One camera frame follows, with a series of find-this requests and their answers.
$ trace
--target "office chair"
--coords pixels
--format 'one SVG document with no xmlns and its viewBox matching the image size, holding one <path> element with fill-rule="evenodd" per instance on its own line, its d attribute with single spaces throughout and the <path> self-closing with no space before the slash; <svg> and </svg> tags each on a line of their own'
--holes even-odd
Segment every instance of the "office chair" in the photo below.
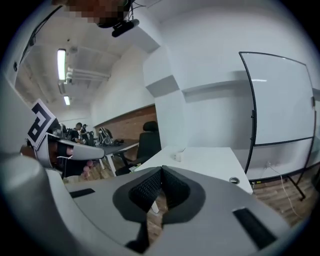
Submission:
<svg viewBox="0 0 320 256">
<path fill-rule="evenodd" d="M 116 176 L 130 173 L 129 168 L 143 164 L 161 150 L 158 124 L 155 121 L 146 122 L 143 125 L 143 130 L 145 132 L 140 134 L 136 160 L 131 161 L 127 159 L 125 157 L 126 150 L 121 150 L 113 154 L 114 156 L 119 156 L 125 165 L 115 171 Z"/>
</svg>

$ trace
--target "whiteboard frame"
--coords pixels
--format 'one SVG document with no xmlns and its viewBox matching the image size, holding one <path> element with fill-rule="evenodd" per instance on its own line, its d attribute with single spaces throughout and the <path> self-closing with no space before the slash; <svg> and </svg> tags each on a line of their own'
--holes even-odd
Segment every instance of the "whiteboard frame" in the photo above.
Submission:
<svg viewBox="0 0 320 256">
<path fill-rule="evenodd" d="M 289 60 L 289 61 L 293 61 L 293 62 L 302 64 L 302 65 L 305 66 L 306 71 L 307 71 L 307 73 L 308 73 L 308 77 L 309 77 L 309 80 L 310 80 L 311 89 L 312 89 L 313 87 L 312 87 L 312 82 L 311 82 L 311 78 L 310 78 L 310 73 L 309 73 L 308 67 L 307 67 L 307 65 L 306 65 L 305 63 L 302 63 L 302 62 L 297 61 L 297 60 L 292 59 L 292 58 L 287 58 L 287 57 L 283 57 L 283 56 L 279 56 L 279 55 L 275 55 L 275 54 L 271 54 L 271 53 L 256 52 L 256 51 L 239 51 L 240 58 L 241 58 L 241 60 L 242 60 L 242 62 L 243 62 L 243 65 L 244 65 L 244 67 L 245 67 L 246 74 L 247 74 L 247 76 L 248 76 L 248 78 L 249 78 L 250 87 L 251 87 L 251 92 L 252 92 L 252 99 L 253 99 L 253 110 L 252 110 L 252 115 L 251 115 L 251 118 L 252 118 L 252 135 L 251 135 L 251 138 L 250 138 L 251 144 L 250 144 L 250 150 L 249 150 L 248 160 L 247 160 L 247 163 L 246 163 L 246 166 L 245 166 L 245 169 L 244 169 L 244 172 L 247 174 L 247 171 L 248 171 L 248 169 L 249 169 L 249 165 L 250 165 L 250 161 L 251 161 L 251 157 L 252 157 L 252 153 L 253 153 L 254 147 L 277 145 L 277 144 L 291 143 L 291 142 L 298 142 L 298 141 L 309 140 L 309 139 L 314 140 L 314 138 L 315 138 L 315 129 L 314 129 L 314 131 L 313 131 L 313 136 L 311 136 L 311 137 L 299 138 L 299 139 L 287 140 L 287 141 L 280 141 L 280 142 L 256 144 L 256 135 L 257 135 L 257 105 L 256 105 L 256 96 L 255 96 L 254 85 L 253 85 L 253 83 L 252 83 L 252 81 L 251 81 L 250 72 L 249 72 L 249 69 L 248 69 L 248 67 L 247 67 L 246 61 L 245 61 L 245 59 L 243 58 L 243 55 L 242 55 L 242 54 L 268 55 L 268 56 L 278 57 L 278 58 L 282 58 L 282 59 L 286 59 L 286 60 Z"/>
</svg>

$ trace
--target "ceiling light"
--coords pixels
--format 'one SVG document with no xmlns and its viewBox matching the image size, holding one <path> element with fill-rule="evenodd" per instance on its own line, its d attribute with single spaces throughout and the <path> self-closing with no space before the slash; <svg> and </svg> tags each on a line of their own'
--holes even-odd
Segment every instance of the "ceiling light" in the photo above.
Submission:
<svg viewBox="0 0 320 256">
<path fill-rule="evenodd" d="M 58 74 L 59 74 L 59 80 L 66 80 L 66 50 L 65 49 L 59 49 L 58 50 Z"/>
<path fill-rule="evenodd" d="M 69 105 L 70 105 L 69 96 L 64 96 L 63 98 L 64 98 L 64 101 L 65 101 L 65 104 L 66 104 L 67 106 L 69 106 Z"/>
</svg>

